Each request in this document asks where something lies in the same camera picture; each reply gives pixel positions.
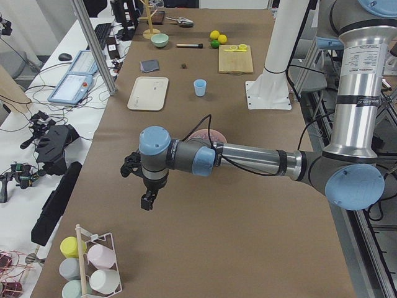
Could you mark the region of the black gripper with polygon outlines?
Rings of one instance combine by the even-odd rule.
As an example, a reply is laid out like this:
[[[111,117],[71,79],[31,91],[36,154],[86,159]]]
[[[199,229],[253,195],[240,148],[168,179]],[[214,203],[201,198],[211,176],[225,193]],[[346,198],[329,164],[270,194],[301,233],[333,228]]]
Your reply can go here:
[[[141,208],[152,210],[158,191],[167,183],[167,169],[160,171],[142,169],[141,172],[144,185],[146,186],[146,193],[141,197]]]

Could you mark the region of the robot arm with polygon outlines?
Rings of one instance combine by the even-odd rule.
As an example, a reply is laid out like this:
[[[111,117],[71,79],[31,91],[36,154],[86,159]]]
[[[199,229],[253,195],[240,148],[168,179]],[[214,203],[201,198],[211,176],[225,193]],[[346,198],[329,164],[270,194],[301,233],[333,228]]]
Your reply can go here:
[[[371,144],[386,51],[395,36],[395,1],[321,1],[318,39],[339,40],[344,47],[329,145],[317,152],[287,153],[199,138],[178,140],[162,127],[148,127],[140,133],[136,154],[136,174],[146,186],[141,207],[152,209],[169,170],[208,176],[222,161],[261,176],[301,181],[346,210],[376,203],[385,180],[375,167]]]

